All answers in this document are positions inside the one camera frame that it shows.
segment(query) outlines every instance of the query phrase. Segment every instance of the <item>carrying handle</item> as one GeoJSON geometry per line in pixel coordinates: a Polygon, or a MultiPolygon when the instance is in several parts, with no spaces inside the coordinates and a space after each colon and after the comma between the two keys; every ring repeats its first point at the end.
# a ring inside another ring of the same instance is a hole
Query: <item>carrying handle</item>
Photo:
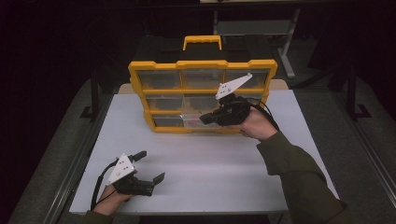
{"type": "Polygon", "coordinates": [[[189,43],[218,43],[221,49],[221,39],[219,35],[188,35],[184,37],[183,50],[186,50],[189,43]]]}

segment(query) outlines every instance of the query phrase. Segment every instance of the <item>white table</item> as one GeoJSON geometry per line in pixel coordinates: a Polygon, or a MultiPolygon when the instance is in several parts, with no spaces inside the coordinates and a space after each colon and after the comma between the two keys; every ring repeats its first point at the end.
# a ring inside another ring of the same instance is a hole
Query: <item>white table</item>
{"type": "MultiPolygon", "coordinates": [[[[292,91],[270,91],[267,101],[282,132],[304,148],[322,169],[329,188],[332,181],[305,123],[292,91]]],[[[166,172],[151,197],[137,196],[119,214],[197,215],[268,214],[288,210],[278,176],[269,176],[258,141],[240,134],[153,133],[143,119],[135,94],[114,96],[70,212],[90,209],[97,177],[122,153],[146,150],[134,164],[141,180],[166,172]]]]}

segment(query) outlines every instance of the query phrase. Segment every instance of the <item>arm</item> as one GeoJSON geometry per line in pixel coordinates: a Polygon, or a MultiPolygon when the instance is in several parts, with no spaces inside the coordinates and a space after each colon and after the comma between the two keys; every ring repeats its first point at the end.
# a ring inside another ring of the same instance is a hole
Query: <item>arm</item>
{"type": "Polygon", "coordinates": [[[83,219],[83,224],[111,224],[113,215],[121,204],[130,200],[134,195],[119,194],[112,185],[106,186],[93,211],[88,211],[83,219]]]}
{"type": "Polygon", "coordinates": [[[268,175],[279,175],[293,223],[352,223],[347,207],[327,188],[318,165],[304,150],[293,146],[257,110],[237,128],[242,135],[261,141],[257,148],[268,175]]]}

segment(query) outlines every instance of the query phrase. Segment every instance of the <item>toolbox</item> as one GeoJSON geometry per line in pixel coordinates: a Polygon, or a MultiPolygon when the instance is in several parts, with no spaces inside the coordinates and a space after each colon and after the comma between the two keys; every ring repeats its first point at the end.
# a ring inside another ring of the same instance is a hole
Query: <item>toolbox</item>
{"type": "Polygon", "coordinates": [[[219,108],[219,84],[250,73],[234,93],[265,103],[277,64],[264,35],[146,36],[128,69],[152,131],[234,133],[199,120],[219,108]]]}

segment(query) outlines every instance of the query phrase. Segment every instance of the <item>dark green jacket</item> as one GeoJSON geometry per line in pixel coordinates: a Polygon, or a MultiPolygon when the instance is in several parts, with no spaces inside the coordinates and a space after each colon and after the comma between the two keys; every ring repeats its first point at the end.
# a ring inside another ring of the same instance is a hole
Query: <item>dark green jacket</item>
{"type": "MultiPolygon", "coordinates": [[[[312,157],[293,146],[283,133],[257,145],[268,175],[279,175],[294,224],[353,223],[347,206],[327,188],[326,179],[312,157]]],[[[88,212],[84,224],[109,224],[112,218],[88,212]]]]}

